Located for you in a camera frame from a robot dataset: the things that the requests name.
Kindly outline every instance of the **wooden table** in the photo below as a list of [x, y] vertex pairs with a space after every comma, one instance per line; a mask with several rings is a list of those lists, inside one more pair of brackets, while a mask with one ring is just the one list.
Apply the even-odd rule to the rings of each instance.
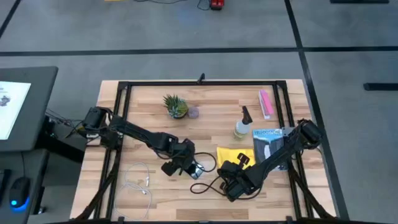
[[[301, 80], [286, 80], [292, 111], [296, 120], [311, 118], [308, 100]], [[98, 106], [113, 109], [118, 81], [103, 81], [98, 97]], [[251, 134], [244, 140], [233, 138], [233, 128], [242, 118], [241, 107], [247, 106], [253, 118], [252, 129], [279, 128], [277, 115], [264, 120], [259, 106], [258, 91], [268, 92], [275, 106], [271, 86], [134, 86], [132, 89], [127, 120], [150, 131], [163, 131], [179, 137], [189, 138], [195, 143], [196, 152], [210, 152], [216, 156], [216, 147], [252, 148]], [[166, 94], [183, 96], [187, 103], [200, 110], [198, 119], [184, 118], [175, 120], [168, 116], [163, 107], [162, 97]], [[287, 115], [283, 97], [281, 98], [284, 118]], [[81, 168], [80, 179], [70, 217], [76, 217], [88, 205], [98, 189], [104, 159], [104, 148], [88, 147]], [[208, 156], [198, 157], [205, 167], [212, 167], [213, 160]], [[150, 186], [153, 200], [147, 220], [285, 220], [287, 215], [294, 217], [292, 195], [287, 172], [272, 171], [261, 194], [248, 201], [229, 202], [212, 190], [201, 195], [192, 194], [189, 188], [197, 182], [209, 184], [216, 171], [204, 173], [198, 180], [188, 174], [174, 174], [169, 177], [160, 169], [165, 162], [159, 159], [145, 144], [124, 138], [121, 165], [118, 177], [118, 189], [124, 183], [124, 173], [135, 162], [143, 162], [150, 170]], [[326, 210], [335, 215], [333, 201], [326, 178], [322, 155], [318, 150], [306, 150], [303, 164], [310, 190]], [[146, 169], [135, 166], [127, 174], [130, 181], [145, 186]], [[139, 218], [149, 202], [140, 191], [124, 189], [117, 191], [116, 206], [119, 212]], [[108, 195], [104, 196], [101, 217], [104, 217]], [[305, 214], [303, 198], [300, 192], [302, 213]], [[113, 220], [117, 220], [113, 211]]]

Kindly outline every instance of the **black cable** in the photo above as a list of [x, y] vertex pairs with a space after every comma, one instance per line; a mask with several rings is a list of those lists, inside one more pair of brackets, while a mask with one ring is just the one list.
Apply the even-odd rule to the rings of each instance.
[[200, 10], [202, 10], [202, 11], [207, 11], [207, 10], [209, 10], [209, 9], [210, 9], [210, 0], [207, 0], [207, 1], [208, 1], [208, 4], [209, 4], [209, 6], [208, 6], [207, 8], [202, 8], [202, 7], [200, 7], [200, 4], [201, 4], [202, 0], [199, 0], [199, 1], [198, 1], [197, 8], [200, 9]]
[[[184, 2], [184, 1], [188, 1], [188, 0], [175, 0], [175, 1], [171, 1], [171, 2], [167, 2], [167, 1], [156, 1], [156, 0], [134, 0], [134, 1], [136, 1], [136, 2], [153, 2], [153, 3], [157, 3], [157, 4], [175, 4], [175, 3], [178, 3], [178, 2]], [[199, 1], [198, 1], [198, 4], [197, 4], [197, 8], [200, 9], [200, 10], [202, 10], [202, 11], [207, 11], [207, 10], [209, 10], [209, 9], [210, 9], [210, 0], [207, 0], [207, 1], [208, 1], [208, 4], [209, 4], [208, 7], [206, 7], [206, 8], [200, 7], [200, 4], [202, 3], [202, 0], [199, 0]]]
[[[217, 189], [215, 189], [214, 187], [212, 187], [212, 185], [213, 185], [213, 184], [216, 182], [216, 180], [218, 180], [219, 178], [220, 178], [220, 176], [216, 177], [210, 184], [204, 184], [204, 183], [195, 183], [195, 184], [192, 184], [189, 190], [190, 190], [191, 193], [193, 193], [193, 194], [203, 194], [203, 193], [205, 193], [206, 191], [208, 191], [209, 189], [213, 189], [215, 192], [219, 193], [220, 195], [226, 196], [226, 194], [224, 194], [224, 193], [218, 191]], [[200, 192], [194, 192], [194, 191], [192, 190], [192, 188], [193, 188], [194, 186], [196, 186], [196, 185], [206, 186], [207, 188], [206, 188], [205, 190], [200, 191]]]
[[300, 156], [302, 156], [303, 153], [304, 153], [304, 150], [301, 150], [301, 151], [300, 151]]
[[98, 139], [99, 137], [100, 137], [100, 135], [98, 135], [97, 137], [95, 137], [95, 138], [93, 138], [93, 139], [90, 139], [86, 144], [88, 144], [88, 143], [94, 141], [95, 139]]
[[53, 114], [45, 112], [45, 115], [47, 115], [53, 122], [55, 122], [57, 124], [64, 124], [64, 125], [70, 126], [70, 123], [68, 121], [65, 121], [62, 118], [59, 118], [57, 116], [54, 116]]
[[197, 168], [198, 168], [198, 169], [202, 170], [203, 172], [211, 172], [211, 171], [213, 171], [213, 170], [216, 169], [216, 167], [217, 167], [217, 160], [216, 160], [216, 157], [214, 157], [214, 156], [211, 155], [210, 153], [208, 153], [208, 152], [197, 152], [197, 153], [195, 153], [194, 155], [208, 155], [208, 156], [210, 156], [211, 158], [213, 158], [213, 160], [214, 160], [214, 167], [211, 168], [210, 170], [205, 170], [204, 168], [198, 166], [199, 163], [198, 163], [198, 161], [197, 161], [197, 160], [195, 159], [195, 157], [194, 157], [194, 158], [193, 158], [193, 161], [194, 161], [194, 163], [197, 165]]
[[183, 2], [183, 1], [188, 1], [188, 0], [175, 0], [175, 1], [172, 1], [172, 2], [163, 2], [163, 1], [155, 1], [155, 0], [134, 0], [134, 1], [136, 1], [136, 2], [149, 1], [149, 2], [153, 2], [153, 3], [157, 3], [157, 4], [175, 4], [177, 2]]
[[76, 128], [77, 128], [82, 122], [83, 122], [83, 121], [80, 121], [76, 126], [72, 126], [73, 130], [71, 130], [71, 131], [69, 132], [69, 134], [65, 136], [65, 138], [69, 137], [71, 134], [73, 134], [73, 132], [78, 133], [78, 131], [77, 131]]
[[81, 121], [80, 119], [69, 119], [66, 118], [62, 115], [60, 115], [59, 113], [47, 108], [48, 111], [45, 112], [45, 114], [49, 117], [51, 117], [54, 120], [57, 120], [58, 122], [65, 124], [67, 126], [73, 126], [73, 122], [74, 121]]
[[24, 169], [24, 177], [25, 177], [25, 159], [24, 159], [24, 153], [23, 152], [21, 152], [21, 157], [22, 157], [22, 166], [23, 166], [23, 169]]

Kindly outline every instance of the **small purple object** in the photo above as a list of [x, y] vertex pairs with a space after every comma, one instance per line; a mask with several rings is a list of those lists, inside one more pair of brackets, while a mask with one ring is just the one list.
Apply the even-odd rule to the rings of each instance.
[[188, 109], [188, 117], [196, 119], [199, 117], [199, 109], [196, 106], [192, 106]]

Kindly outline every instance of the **pink package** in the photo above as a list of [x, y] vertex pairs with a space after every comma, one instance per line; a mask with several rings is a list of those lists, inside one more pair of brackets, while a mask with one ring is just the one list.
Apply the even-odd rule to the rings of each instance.
[[264, 119], [271, 118], [274, 114], [274, 109], [272, 108], [271, 101], [269, 100], [268, 93], [265, 90], [259, 91], [259, 100], [261, 105], [261, 110], [264, 115]]

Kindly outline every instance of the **wire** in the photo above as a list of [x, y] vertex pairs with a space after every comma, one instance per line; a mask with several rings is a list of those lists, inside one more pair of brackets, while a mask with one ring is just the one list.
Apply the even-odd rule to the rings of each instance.
[[[156, 1], [156, 0], [134, 0], [135, 2], [153, 2], [153, 3], [157, 3], [157, 4], [175, 4], [178, 2], [184, 2], [184, 1], [188, 1], [188, 0], [175, 0], [175, 1], [171, 1], [171, 2], [167, 2], [167, 1]], [[210, 0], [206, 0], [209, 4], [208, 7], [204, 8], [204, 7], [200, 7], [200, 4], [202, 3], [203, 0], [199, 0], [198, 4], [197, 4], [197, 8], [202, 10], [202, 11], [207, 11], [210, 9]]]
[[216, 169], [216, 167], [217, 167], [217, 160], [216, 160], [216, 158], [215, 158], [213, 155], [211, 155], [210, 153], [208, 153], [208, 152], [197, 152], [197, 153], [195, 153], [194, 155], [195, 155], [195, 156], [196, 156], [196, 155], [208, 155], [208, 156], [210, 156], [211, 158], [213, 158], [213, 160], [214, 160], [214, 167], [211, 168], [210, 170], [205, 170], [204, 168], [202, 168], [202, 166], [197, 162], [197, 160], [196, 160], [195, 157], [194, 157], [194, 158], [193, 158], [193, 161], [194, 161], [194, 163], [196, 164], [196, 166], [197, 166], [198, 169], [202, 170], [203, 172], [211, 172], [211, 171], [213, 171], [213, 170]]
[[188, 1], [188, 0], [175, 0], [175, 1], [172, 1], [172, 2], [163, 2], [163, 1], [155, 1], [155, 0], [134, 0], [134, 1], [136, 1], [136, 2], [149, 1], [149, 2], [153, 2], [153, 3], [157, 3], [157, 4], [175, 4], [175, 3], [178, 3], [178, 2], [183, 2], [183, 1]]
[[95, 137], [95, 138], [93, 138], [93, 139], [90, 139], [89, 141], [87, 141], [87, 143], [86, 143], [86, 144], [88, 144], [88, 143], [90, 143], [90, 142], [94, 141], [95, 139], [98, 139], [99, 137], [100, 137], [100, 135], [98, 135], [97, 137]]
[[[195, 184], [192, 184], [189, 190], [190, 190], [191, 193], [193, 193], [193, 194], [203, 194], [203, 193], [205, 193], [206, 191], [208, 191], [209, 189], [213, 189], [213, 190], [214, 190], [215, 192], [217, 192], [218, 194], [220, 194], [220, 195], [222, 195], [222, 196], [226, 196], [226, 194], [224, 194], [224, 193], [218, 191], [217, 189], [215, 189], [214, 187], [212, 187], [212, 185], [213, 185], [219, 178], [220, 178], [220, 176], [216, 177], [210, 184], [205, 184], [205, 183], [195, 183]], [[206, 186], [206, 189], [205, 189], [205, 190], [202, 190], [202, 191], [200, 191], [200, 192], [194, 192], [194, 191], [192, 190], [192, 188], [193, 188], [194, 186], [197, 186], [197, 185]]]
[[202, 10], [202, 11], [208, 11], [210, 9], [210, 0], [207, 0], [207, 1], [208, 1], [208, 4], [209, 4], [209, 6], [207, 8], [200, 7], [200, 4], [201, 4], [202, 0], [198, 1], [197, 8]]
[[[149, 186], [149, 168], [148, 168], [148, 166], [147, 166], [145, 163], [143, 163], [143, 162], [136, 162], [136, 163], [133, 163], [133, 164], [125, 171], [125, 173], [124, 173], [124, 182], [125, 182], [125, 184], [124, 184], [124, 185], [119, 189], [119, 191], [116, 193], [115, 198], [114, 198], [113, 208], [114, 208], [114, 211], [115, 211], [118, 215], [120, 215], [120, 216], [123, 216], [123, 217], [125, 217], [125, 218], [128, 218], [128, 219], [130, 219], [130, 220], [132, 220], [132, 221], [141, 221], [142, 219], [144, 219], [144, 218], [148, 215], [148, 212], [149, 212], [149, 209], [150, 209], [150, 205], [152, 204], [152, 194], [151, 194], [151, 192], [150, 192], [148, 189], [145, 189], [145, 188], [141, 187], [141, 186], [138, 185], [138, 184], [135, 184], [135, 183], [132, 183], [132, 182], [129, 182], [129, 181], [128, 181], [128, 179], [127, 179], [127, 173], [131, 170], [132, 167], [134, 167], [134, 166], [136, 166], [136, 165], [142, 165], [142, 166], [144, 166], [144, 167], [147, 169], [146, 186], [147, 186], [147, 187]], [[118, 208], [117, 208], [117, 206], [116, 206], [116, 202], [117, 202], [117, 199], [118, 199], [118, 195], [119, 195], [119, 193], [120, 193], [124, 188], [126, 188], [126, 187], [130, 187], [130, 188], [132, 188], [133, 190], [139, 190], [139, 191], [141, 191], [141, 192], [142, 192], [143, 194], [145, 194], [145, 195], [146, 195], [146, 194], [149, 194], [149, 203], [148, 203], [147, 210], [145, 211], [144, 215], [143, 215], [142, 217], [140, 217], [140, 219], [133, 219], [133, 218], [130, 218], [130, 217], [126, 216], [126, 215], [123, 215], [122, 213], [120, 213], [120, 212], [118, 211]]]
[[24, 169], [24, 177], [25, 177], [25, 159], [24, 159], [24, 153], [23, 152], [21, 152], [21, 157], [22, 157], [22, 166], [23, 166], [23, 169]]
[[302, 156], [303, 153], [304, 153], [304, 150], [301, 150], [301, 151], [300, 151], [300, 156]]
[[65, 138], [71, 136], [71, 135], [73, 134], [73, 132], [78, 133], [78, 131], [77, 131], [76, 128], [77, 128], [82, 122], [83, 122], [83, 121], [80, 121], [78, 124], [76, 124], [76, 126], [72, 126], [73, 130], [71, 130], [71, 131], [69, 132], [69, 134], [65, 136]]
[[52, 118], [53, 120], [57, 121], [58, 123], [62, 123], [62, 124], [65, 124], [65, 125], [71, 126], [71, 127], [73, 126], [73, 122], [81, 121], [80, 119], [68, 119], [49, 108], [47, 108], [47, 111], [45, 112], [45, 114], [47, 116], [49, 116], [50, 118]]

